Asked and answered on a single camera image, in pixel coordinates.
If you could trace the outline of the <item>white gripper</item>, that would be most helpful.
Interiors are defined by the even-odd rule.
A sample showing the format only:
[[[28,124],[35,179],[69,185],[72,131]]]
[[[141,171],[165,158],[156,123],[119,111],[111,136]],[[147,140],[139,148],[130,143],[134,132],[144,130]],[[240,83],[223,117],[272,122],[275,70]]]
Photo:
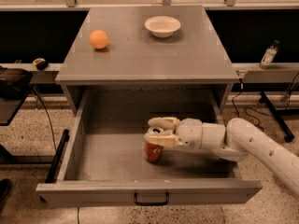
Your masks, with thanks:
[[[179,122],[179,119],[175,117],[152,118],[148,121],[148,125],[164,130],[175,130],[177,127],[176,135],[172,133],[168,135],[146,133],[144,138],[150,144],[161,147],[182,146],[187,149],[198,149],[201,145],[203,123],[199,119],[184,119]]]

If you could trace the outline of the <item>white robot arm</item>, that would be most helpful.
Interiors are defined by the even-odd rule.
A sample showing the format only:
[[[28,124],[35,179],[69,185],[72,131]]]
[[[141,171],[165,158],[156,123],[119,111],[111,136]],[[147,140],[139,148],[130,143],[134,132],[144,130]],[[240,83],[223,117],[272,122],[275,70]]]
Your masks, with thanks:
[[[208,149],[227,161],[243,161],[252,155],[299,196],[299,157],[244,119],[234,118],[223,125],[199,119],[152,118],[148,125],[144,139],[152,145]]]

